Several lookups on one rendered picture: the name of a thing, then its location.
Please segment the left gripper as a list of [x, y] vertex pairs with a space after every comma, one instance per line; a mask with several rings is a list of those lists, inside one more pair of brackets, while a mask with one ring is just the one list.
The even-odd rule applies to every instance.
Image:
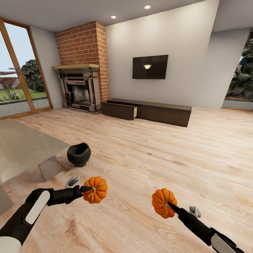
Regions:
[[62, 191], [62, 197], [59, 204], [70, 204], [75, 199], [83, 197], [82, 192], [86, 192], [88, 190], [92, 190], [92, 187], [81, 186], [80, 188], [79, 185], [76, 185], [75, 187], [70, 189], [61, 189], [60, 191]]

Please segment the cauldron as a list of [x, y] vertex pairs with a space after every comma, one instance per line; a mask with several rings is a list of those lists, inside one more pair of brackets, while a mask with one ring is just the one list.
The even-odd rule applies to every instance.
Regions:
[[91, 150], [86, 143], [71, 145], [67, 151], [67, 158], [74, 166], [86, 166], [90, 156]]

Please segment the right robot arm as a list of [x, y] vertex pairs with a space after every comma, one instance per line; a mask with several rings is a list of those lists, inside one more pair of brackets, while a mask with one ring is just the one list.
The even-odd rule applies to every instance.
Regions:
[[217, 253], [245, 253], [236, 244], [224, 234], [219, 233], [214, 228], [204, 225], [198, 218], [201, 218], [201, 212], [196, 206], [190, 206], [189, 212], [168, 202], [168, 205], [179, 215], [178, 218], [184, 225], [191, 230], [197, 237], [211, 246]]

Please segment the pumpkin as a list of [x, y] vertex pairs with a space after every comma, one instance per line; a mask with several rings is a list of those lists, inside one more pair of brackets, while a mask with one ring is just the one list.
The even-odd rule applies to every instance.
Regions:
[[177, 206], [177, 200], [174, 194], [166, 188], [158, 189], [152, 194], [152, 205], [155, 212], [162, 218], [172, 218], [175, 216], [175, 211], [168, 205], [168, 202]]
[[82, 192], [84, 200], [89, 201], [90, 204], [100, 203], [106, 197], [108, 185], [100, 176], [91, 177], [84, 186], [92, 187], [92, 190]]

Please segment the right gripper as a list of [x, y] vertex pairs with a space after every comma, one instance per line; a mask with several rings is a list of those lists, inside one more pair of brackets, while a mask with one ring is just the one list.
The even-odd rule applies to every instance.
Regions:
[[179, 208], [170, 202], [168, 202], [168, 205], [179, 215], [178, 218], [184, 223], [184, 225], [197, 236], [197, 230], [202, 222], [189, 214], [185, 209]]

